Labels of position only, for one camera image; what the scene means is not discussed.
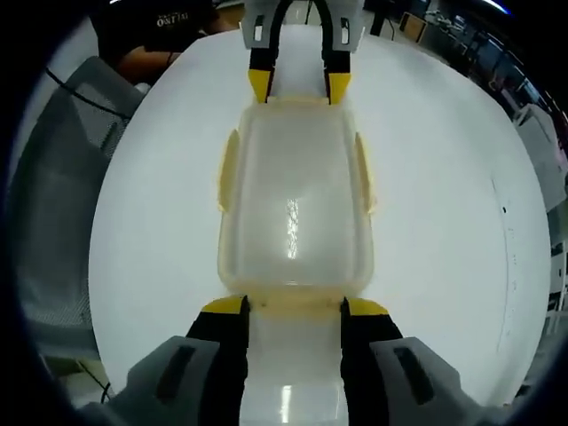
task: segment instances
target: mesh chair back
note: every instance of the mesh chair back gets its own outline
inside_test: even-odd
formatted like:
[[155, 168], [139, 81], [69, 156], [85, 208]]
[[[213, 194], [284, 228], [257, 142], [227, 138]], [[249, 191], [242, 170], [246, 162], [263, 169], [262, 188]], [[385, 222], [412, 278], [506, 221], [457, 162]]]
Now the mesh chair back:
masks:
[[[142, 95], [98, 58], [66, 86], [131, 116]], [[8, 193], [12, 261], [40, 350], [96, 358], [88, 292], [92, 221], [108, 164], [128, 119], [58, 88], [40, 115]]]

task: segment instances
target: black cable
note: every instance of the black cable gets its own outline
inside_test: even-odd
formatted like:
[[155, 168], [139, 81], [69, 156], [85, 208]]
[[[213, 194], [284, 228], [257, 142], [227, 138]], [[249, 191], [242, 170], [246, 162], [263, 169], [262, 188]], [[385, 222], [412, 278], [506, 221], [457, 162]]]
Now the black cable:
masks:
[[392, 35], [390, 36], [390, 40], [394, 42], [394, 25], [392, 25], [392, 21], [389, 18], [387, 18], [387, 21], [389, 21], [390, 29], [392, 29]]
[[171, 57], [174, 56], [174, 52], [171, 51], [170, 54], [168, 55], [168, 60], [166, 60], [166, 67], [169, 67], [171, 65]]
[[310, 18], [310, 11], [312, 10], [313, 0], [308, 1], [308, 12], [305, 13], [305, 23], [304, 25], [308, 25], [308, 18]]
[[100, 380], [95, 377], [93, 373], [91, 373], [91, 371], [89, 371], [89, 368], [87, 368], [81, 361], [77, 361], [77, 364], [85, 373], [87, 373], [91, 377], [92, 380], [97, 382], [97, 385], [100, 386], [100, 389], [102, 389], [103, 391], [105, 390], [105, 385], [101, 383]]
[[72, 96], [75, 96], [77, 99], [82, 100], [84, 103], [91, 105], [92, 107], [98, 108], [101, 111], [105, 111], [106, 113], [115, 115], [119, 118], [122, 118], [123, 120], [130, 120], [132, 117], [130, 117], [129, 115], [126, 114], [122, 114], [122, 113], [118, 113], [110, 108], [107, 108], [106, 106], [102, 106], [99, 105], [97, 102], [94, 102], [90, 99], [87, 99], [86, 97], [84, 97], [81, 93], [77, 93], [74, 89], [70, 88], [69, 86], [67, 86], [65, 83], [63, 83], [52, 71], [50, 71], [49, 68], [45, 69], [45, 73], [55, 82], [59, 85], [59, 87], [61, 89], [64, 89], [66, 91], [68, 91]]
[[105, 389], [103, 390], [103, 394], [102, 394], [102, 396], [100, 397], [100, 403], [101, 403], [101, 404], [104, 404], [104, 403], [105, 403], [105, 397], [110, 400], [110, 397], [108, 396], [108, 390], [109, 390], [109, 389], [110, 389], [110, 382], [108, 383], [107, 386], [105, 386]]

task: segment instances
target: person's arm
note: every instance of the person's arm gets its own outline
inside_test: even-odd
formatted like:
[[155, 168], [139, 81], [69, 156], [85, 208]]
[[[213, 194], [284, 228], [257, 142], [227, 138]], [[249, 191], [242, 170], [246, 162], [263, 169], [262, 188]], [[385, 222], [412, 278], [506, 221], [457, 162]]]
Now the person's arm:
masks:
[[146, 51], [139, 46], [124, 55], [116, 69], [133, 84], [148, 82], [157, 78], [179, 55], [178, 52]]
[[234, 26], [233, 24], [227, 22], [223, 18], [217, 17], [216, 20], [213, 20], [209, 24], [207, 24], [203, 28], [203, 30], [205, 30], [207, 34], [218, 34], [218, 33], [224, 33], [225, 31], [232, 31], [238, 28], [239, 27]]

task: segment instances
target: gray mesh chair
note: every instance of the gray mesh chair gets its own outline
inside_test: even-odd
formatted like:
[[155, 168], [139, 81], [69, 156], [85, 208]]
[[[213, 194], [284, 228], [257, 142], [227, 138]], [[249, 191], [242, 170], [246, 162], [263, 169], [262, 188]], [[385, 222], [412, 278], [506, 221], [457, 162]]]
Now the gray mesh chair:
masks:
[[[66, 86], [132, 116], [143, 95], [99, 58]], [[29, 329], [44, 355], [98, 358], [88, 292], [92, 221], [128, 123], [59, 87], [34, 127], [9, 188], [8, 236]]]

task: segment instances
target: translucent plastic container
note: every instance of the translucent plastic container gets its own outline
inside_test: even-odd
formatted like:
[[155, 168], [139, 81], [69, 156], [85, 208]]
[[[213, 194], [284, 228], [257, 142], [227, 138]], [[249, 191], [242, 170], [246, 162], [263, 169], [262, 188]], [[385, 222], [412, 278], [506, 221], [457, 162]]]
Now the translucent plastic container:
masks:
[[218, 270], [235, 292], [357, 294], [373, 271], [365, 152], [342, 106], [276, 100], [247, 109], [227, 143]]

